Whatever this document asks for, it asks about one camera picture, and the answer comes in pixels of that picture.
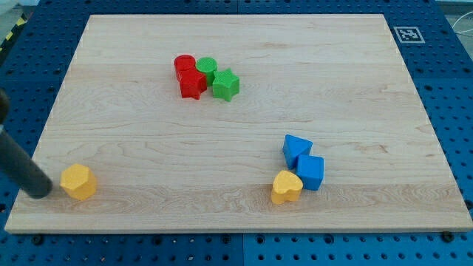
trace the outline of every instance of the toy block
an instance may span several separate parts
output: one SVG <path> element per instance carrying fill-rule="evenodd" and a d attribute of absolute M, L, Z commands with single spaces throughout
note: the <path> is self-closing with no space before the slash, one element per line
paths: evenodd
<path fill-rule="evenodd" d="M 176 78 L 180 81 L 182 72 L 195 68 L 195 58 L 192 55 L 179 55 L 174 59 L 174 68 L 176 69 Z"/>
<path fill-rule="evenodd" d="M 200 94 L 207 90 L 207 81 L 205 75 L 198 72 L 197 69 L 188 69 L 181 72 L 182 78 L 179 81 L 180 93 L 183 98 L 192 97 L 200 99 Z"/>
<path fill-rule="evenodd" d="M 278 205 L 286 201 L 297 201 L 302 187 L 302 181 L 295 174 L 289 171 L 280 171 L 273 181 L 271 201 Z"/>
<path fill-rule="evenodd" d="M 95 194 L 97 180 L 89 167 L 76 163 L 62 172 L 61 187 L 71 198 L 85 200 Z"/>
<path fill-rule="evenodd" d="M 239 77 L 231 72 L 231 69 L 214 72 L 214 98 L 231 101 L 232 97 L 239 93 Z"/>
<path fill-rule="evenodd" d="M 217 71 L 217 62 L 213 58 L 204 57 L 197 60 L 195 67 L 199 72 L 205 74 L 205 78 L 207 78 L 207 86 L 212 86 L 215 75 L 214 72 Z"/>
<path fill-rule="evenodd" d="M 291 170 L 297 166 L 297 158 L 301 154 L 309 155 L 312 142 L 287 134 L 284 139 L 282 152 L 286 159 L 287 167 Z"/>
<path fill-rule="evenodd" d="M 317 191 L 324 180 L 324 158 L 300 155 L 296 174 L 304 183 L 304 189 Z"/>

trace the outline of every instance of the yellow heart-shaped block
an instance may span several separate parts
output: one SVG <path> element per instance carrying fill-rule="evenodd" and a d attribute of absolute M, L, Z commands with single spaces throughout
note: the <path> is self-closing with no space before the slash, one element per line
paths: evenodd
<path fill-rule="evenodd" d="M 273 181 L 271 201 L 282 204 L 285 201 L 297 201 L 303 184 L 298 176 L 289 171 L 280 171 Z"/>

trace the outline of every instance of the green block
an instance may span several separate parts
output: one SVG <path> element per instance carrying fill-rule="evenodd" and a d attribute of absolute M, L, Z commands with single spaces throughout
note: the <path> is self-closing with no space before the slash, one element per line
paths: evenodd
<path fill-rule="evenodd" d="M 217 62 L 213 58 L 205 57 L 197 60 L 195 67 L 199 72 L 205 74 L 207 86 L 212 86 L 214 82 L 214 72 L 217 71 Z"/>
<path fill-rule="evenodd" d="M 214 98 L 231 101 L 232 97 L 239 93 L 239 78 L 231 72 L 231 69 L 214 72 Z"/>

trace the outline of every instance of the wood grain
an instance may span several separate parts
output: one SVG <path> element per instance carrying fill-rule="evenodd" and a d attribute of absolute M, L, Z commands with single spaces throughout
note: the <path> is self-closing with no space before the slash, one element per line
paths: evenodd
<path fill-rule="evenodd" d="M 231 67 L 240 94 L 182 99 L 185 52 Z M 285 134 L 314 142 L 326 179 L 273 205 Z M 11 233 L 473 228 L 379 15 L 91 16 L 34 160 L 55 187 L 20 192 Z M 84 202 L 58 186 L 73 163 L 98 178 Z"/>

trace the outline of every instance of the red block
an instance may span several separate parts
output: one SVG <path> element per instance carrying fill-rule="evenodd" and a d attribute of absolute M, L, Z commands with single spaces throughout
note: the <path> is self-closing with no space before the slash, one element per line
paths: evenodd
<path fill-rule="evenodd" d="M 180 81 L 182 72 L 195 68 L 195 58 L 192 55 L 179 55 L 174 59 L 174 68 L 176 69 L 176 78 Z"/>
<path fill-rule="evenodd" d="M 183 98 L 192 97 L 196 100 L 199 100 L 200 94 L 207 90 L 207 80 L 205 74 L 202 74 L 195 68 L 182 71 L 180 74 L 180 94 L 183 96 Z"/>

